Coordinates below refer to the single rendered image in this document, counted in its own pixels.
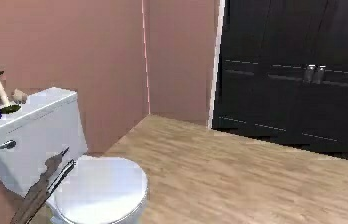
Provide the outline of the white toilet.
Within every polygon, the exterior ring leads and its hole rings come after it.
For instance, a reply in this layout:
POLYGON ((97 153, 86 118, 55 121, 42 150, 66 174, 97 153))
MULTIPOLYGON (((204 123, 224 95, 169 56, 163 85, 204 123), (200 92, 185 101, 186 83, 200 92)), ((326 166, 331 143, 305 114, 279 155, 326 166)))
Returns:
POLYGON ((44 203, 53 224, 138 224, 147 204, 148 178, 134 161, 87 153, 78 93, 51 87, 0 118, 0 181, 24 198, 46 170, 45 161, 66 148, 52 178, 74 168, 44 203))

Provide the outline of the brown long handled brush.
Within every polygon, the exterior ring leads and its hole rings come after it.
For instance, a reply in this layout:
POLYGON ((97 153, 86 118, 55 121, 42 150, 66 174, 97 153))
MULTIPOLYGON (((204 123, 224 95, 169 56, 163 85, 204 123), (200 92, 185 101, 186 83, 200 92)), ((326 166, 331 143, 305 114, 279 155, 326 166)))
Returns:
POLYGON ((40 175, 39 180, 29 188, 22 205, 16 211, 10 224, 28 224, 51 194, 61 184, 62 180, 67 177, 76 164, 74 160, 70 160, 58 175, 55 178, 52 178, 61 164, 64 155, 68 151, 69 148, 66 148, 59 154, 52 156, 45 161, 46 170, 40 175))

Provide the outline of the black room door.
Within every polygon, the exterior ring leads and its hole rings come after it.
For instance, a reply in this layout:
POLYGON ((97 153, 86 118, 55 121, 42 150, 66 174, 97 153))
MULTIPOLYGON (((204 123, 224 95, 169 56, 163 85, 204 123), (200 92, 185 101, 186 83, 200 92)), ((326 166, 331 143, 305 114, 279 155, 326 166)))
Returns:
POLYGON ((348 0, 225 0, 212 126, 348 160, 348 0))

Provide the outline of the small tan lump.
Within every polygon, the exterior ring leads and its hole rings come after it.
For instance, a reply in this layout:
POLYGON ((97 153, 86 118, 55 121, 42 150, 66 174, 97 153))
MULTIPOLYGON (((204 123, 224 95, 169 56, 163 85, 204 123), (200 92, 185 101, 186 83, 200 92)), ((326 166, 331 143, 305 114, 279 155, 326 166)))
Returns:
POLYGON ((19 89, 14 89, 12 91, 12 99, 17 104, 25 104, 27 101, 28 95, 19 89))

